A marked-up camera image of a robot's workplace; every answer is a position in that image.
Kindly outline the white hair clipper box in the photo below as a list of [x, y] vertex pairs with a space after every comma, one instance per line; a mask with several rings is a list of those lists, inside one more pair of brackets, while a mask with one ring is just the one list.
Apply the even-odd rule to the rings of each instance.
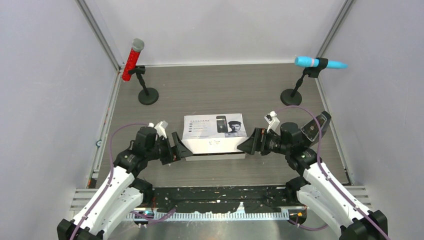
[[237, 147], [247, 138], [241, 113], [184, 117], [181, 141], [193, 153], [187, 161], [245, 159]]

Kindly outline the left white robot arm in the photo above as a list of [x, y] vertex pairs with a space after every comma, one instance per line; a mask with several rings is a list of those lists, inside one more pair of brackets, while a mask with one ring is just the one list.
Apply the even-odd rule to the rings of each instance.
[[60, 240], [106, 240], [118, 224], [136, 207], [148, 207], [154, 199], [153, 185], [138, 178], [148, 163], [167, 165], [191, 157], [176, 132], [171, 146], [166, 121], [142, 124], [127, 149], [118, 153], [106, 180], [73, 219], [57, 226]]

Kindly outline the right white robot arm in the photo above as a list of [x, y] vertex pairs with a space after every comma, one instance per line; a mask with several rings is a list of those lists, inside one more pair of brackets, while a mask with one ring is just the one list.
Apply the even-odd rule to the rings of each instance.
[[354, 197], [330, 172], [320, 157], [319, 144], [325, 125], [314, 120], [303, 127], [286, 122], [280, 134], [272, 129], [256, 128], [237, 149], [254, 155], [259, 152], [284, 155], [299, 176], [285, 184], [285, 198], [291, 205], [313, 210], [340, 240], [387, 240], [388, 220], [380, 211], [372, 211]]

